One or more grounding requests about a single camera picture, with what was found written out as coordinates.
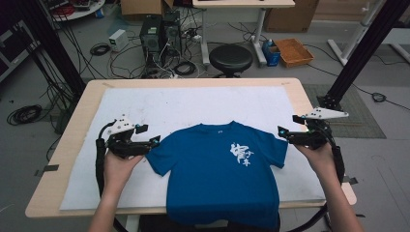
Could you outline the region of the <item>round white table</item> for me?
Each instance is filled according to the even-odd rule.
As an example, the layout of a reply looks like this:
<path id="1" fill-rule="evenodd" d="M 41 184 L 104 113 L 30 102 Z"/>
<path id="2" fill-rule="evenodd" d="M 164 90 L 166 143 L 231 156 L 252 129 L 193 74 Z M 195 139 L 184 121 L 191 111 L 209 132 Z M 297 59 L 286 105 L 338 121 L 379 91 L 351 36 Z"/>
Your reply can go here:
<path id="1" fill-rule="evenodd" d="M 91 15 L 100 10 L 105 0 L 44 0 L 53 21 L 67 21 Z"/>

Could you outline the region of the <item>person's right hand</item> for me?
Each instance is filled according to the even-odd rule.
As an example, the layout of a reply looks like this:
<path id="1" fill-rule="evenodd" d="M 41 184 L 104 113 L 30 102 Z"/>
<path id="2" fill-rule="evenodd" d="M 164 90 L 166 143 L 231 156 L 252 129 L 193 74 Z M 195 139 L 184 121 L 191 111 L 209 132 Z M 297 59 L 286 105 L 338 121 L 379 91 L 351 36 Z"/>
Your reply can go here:
<path id="1" fill-rule="evenodd" d="M 315 150 L 303 145 L 296 145 L 296 149 L 307 158 L 310 167 L 324 187 L 339 184 L 332 147 L 329 143 Z"/>

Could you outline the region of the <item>white metal stand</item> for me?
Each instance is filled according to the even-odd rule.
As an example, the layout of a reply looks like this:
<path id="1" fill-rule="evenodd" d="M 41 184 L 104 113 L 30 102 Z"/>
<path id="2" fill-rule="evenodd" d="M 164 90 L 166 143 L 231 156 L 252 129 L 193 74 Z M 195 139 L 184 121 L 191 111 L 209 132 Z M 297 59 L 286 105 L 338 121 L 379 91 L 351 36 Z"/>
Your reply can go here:
<path id="1" fill-rule="evenodd" d="M 348 62 L 356 45 L 361 41 L 362 37 L 369 28 L 372 19 L 376 16 L 376 13 L 381 8 L 384 0 L 374 0 L 373 2 L 366 2 L 366 6 L 363 11 L 366 13 L 362 20 L 359 22 L 352 36 L 350 37 L 344 48 L 340 48 L 334 40 L 327 40 L 327 44 L 337 57 L 342 66 L 345 66 Z"/>

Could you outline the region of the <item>white desk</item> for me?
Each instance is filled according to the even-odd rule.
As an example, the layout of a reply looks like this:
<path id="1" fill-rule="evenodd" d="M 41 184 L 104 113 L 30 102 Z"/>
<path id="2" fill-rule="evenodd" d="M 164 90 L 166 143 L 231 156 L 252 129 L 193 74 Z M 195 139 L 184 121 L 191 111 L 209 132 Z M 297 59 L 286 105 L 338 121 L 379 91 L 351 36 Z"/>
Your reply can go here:
<path id="1" fill-rule="evenodd" d="M 293 8 L 294 0 L 192 0 L 193 6 L 201 11 L 202 34 L 200 41 L 202 63 L 210 65 L 207 23 L 209 22 L 256 22 L 255 34 L 250 43 L 256 53 L 258 64 L 267 64 L 259 42 L 268 9 Z"/>

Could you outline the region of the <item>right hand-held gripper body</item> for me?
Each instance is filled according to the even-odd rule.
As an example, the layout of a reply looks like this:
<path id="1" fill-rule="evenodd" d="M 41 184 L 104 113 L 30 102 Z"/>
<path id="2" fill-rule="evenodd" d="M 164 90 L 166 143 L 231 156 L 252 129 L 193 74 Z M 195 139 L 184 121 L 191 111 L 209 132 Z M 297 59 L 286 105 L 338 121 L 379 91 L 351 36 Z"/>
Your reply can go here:
<path id="1" fill-rule="evenodd" d="M 309 146 L 313 150 L 325 143 L 330 143 L 332 147 L 336 147 L 328 120 L 348 116 L 348 112 L 314 107 L 310 113 L 301 115 L 306 119 L 304 125 L 307 127 L 307 131 L 290 131 L 286 140 L 290 144 Z"/>

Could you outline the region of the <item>white box device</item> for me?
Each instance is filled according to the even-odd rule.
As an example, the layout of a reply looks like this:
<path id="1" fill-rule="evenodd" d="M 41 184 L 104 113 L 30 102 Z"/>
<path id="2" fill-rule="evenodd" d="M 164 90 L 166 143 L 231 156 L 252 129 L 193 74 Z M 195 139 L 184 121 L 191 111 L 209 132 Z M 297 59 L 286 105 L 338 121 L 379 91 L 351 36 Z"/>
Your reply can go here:
<path id="1" fill-rule="evenodd" d="M 117 30 L 108 38 L 111 49 L 115 52 L 121 51 L 129 44 L 127 32 L 123 29 Z"/>

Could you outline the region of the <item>black metal frame post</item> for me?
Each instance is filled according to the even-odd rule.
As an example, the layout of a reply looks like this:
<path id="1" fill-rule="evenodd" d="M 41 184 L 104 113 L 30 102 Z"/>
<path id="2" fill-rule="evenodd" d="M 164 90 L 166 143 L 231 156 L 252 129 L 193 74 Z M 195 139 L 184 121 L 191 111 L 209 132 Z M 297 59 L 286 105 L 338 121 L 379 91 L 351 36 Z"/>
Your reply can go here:
<path id="1" fill-rule="evenodd" d="M 46 53 L 62 74 L 73 95 L 79 98 L 83 94 L 86 84 L 52 28 L 39 1 L 15 0 L 15 6 L 20 11 L 30 31 L 44 46 Z"/>
<path id="2" fill-rule="evenodd" d="M 366 33 L 354 48 L 347 64 L 343 66 L 335 83 L 325 96 L 318 98 L 321 107 L 341 111 L 340 102 L 344 94 L 380 44 L 389 44 L 410 64 L 410 54 L 401 47 L 406 42 L 410 43 L 410 32 L 405 32 L 404 28 L 396 28 L 395 31 L 401 36 L 401 39 L 394 40 L 393 37 L 388 37 L 395 24 L 409 7 L 410 0 L 384 0 Z"/>

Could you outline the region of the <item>black round stool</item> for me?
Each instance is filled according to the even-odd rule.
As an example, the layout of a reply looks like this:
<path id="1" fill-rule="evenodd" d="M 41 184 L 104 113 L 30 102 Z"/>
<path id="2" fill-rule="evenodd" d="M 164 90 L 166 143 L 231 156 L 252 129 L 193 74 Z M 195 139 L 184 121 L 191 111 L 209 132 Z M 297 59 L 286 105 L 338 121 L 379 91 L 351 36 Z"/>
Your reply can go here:
<path id="1" fill-rule="evenodd" d="M 220 71 L 217 77 L 237 77 L 237 73 L 247 70 L 253 57 L 249 50 L 235 44 L 225 44 L 214 48 L 209 54 L 210 64 Z"/>

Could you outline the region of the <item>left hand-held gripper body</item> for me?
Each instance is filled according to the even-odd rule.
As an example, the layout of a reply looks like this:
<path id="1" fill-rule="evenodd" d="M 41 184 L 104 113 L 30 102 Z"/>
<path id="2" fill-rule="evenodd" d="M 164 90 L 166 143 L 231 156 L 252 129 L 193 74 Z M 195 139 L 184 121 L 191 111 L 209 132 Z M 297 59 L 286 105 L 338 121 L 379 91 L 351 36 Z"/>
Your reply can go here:
<path id="1" fill-rule="evenodd" d="M 146 155 L 151 150 L 149 141 L 132 141 L 132 136 L 136 134 L 135 126 L 126 116 L 122 116 L 108 127 L 106 147 L 117 157 L 131 159 Z"/>

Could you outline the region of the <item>blue printed t-shirt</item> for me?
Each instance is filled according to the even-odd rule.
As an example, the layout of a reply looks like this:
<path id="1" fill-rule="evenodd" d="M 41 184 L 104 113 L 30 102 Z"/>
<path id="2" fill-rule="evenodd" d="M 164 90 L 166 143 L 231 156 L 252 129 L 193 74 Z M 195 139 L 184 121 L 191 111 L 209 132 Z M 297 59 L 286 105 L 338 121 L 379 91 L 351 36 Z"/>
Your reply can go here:
<path id="1" fill-rule="evenodd" d="M 219 219 L 278 227 L 278 187 L 288 144 L 237 122 L 176 130 L 151 150 L 153 170 L 168 175 L 166 211 L 183 224 Z"/>

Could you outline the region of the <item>large brown cardboard box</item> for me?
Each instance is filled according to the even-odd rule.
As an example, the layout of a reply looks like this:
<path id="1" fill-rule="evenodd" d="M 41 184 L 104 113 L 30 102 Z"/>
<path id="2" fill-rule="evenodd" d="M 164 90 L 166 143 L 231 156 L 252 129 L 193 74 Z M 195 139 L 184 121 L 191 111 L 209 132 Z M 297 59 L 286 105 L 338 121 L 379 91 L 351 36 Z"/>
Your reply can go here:
<path id="1" fill-rule="evenodd" d="M 293 0 L 294 7 L 272 8 L 267 12 L 264 29 L 271 33 L 306 33 L 319 0 Z"/>

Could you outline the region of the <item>person's left hand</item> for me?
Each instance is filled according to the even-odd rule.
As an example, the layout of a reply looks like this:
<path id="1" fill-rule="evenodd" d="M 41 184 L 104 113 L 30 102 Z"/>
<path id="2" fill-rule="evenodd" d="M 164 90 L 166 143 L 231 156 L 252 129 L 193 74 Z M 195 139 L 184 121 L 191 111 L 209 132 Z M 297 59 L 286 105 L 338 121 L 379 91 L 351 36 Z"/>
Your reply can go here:
<path id="1" fill-rule="evenodd" d="M 121 159 L 108 152 L 104 161 L 104 196 L 119 197 L 129 180 L 133 169 L 143 160 L 143 156 Z"/>

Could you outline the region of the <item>grey floor mat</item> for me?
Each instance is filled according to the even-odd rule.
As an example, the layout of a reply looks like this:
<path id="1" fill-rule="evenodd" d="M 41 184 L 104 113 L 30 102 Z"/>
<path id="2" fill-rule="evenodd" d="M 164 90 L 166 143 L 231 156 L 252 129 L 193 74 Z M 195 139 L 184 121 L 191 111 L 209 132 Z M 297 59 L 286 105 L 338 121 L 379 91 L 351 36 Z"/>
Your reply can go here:
<path id="1" fill-rule="evenodd" d="M 347 90 L 340 105 L 349 116 L 328 120 L 333 137 L 386 138 L 355 88 Z"/>

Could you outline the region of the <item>blue box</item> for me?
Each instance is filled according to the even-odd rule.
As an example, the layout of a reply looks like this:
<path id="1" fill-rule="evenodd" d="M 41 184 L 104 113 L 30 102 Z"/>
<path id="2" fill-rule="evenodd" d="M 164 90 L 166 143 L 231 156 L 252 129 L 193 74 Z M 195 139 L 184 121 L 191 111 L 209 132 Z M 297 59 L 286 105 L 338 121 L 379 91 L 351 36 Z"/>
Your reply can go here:
<path id="1" fill-rule="evenodd" d="M 267 61 L 268 67 L 275 67 L 280 59 L 280 50 L 272 40 L 267 40 L 262 44 L 262 52 Z"/>

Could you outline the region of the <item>black computer tower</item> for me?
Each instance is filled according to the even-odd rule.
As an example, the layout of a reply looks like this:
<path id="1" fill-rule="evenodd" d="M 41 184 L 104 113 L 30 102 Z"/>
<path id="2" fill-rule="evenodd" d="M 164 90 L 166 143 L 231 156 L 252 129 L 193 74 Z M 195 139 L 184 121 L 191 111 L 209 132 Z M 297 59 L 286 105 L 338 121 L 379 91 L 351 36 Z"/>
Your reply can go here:
<path id="1" fill-rule="evenodd" d="M 163 17 L 165 36 L 167 38 L 168 53 L 178 56 L 182 50 L 180 12 L 166 12 Z"/>
<path id="2" fill-rule="evenodd" d="M 163 49 L 162 20 L 160 14 L 148 14 L 143 20 L 139 38 L 143 48 L 146 65 L 156 67 Z"/>

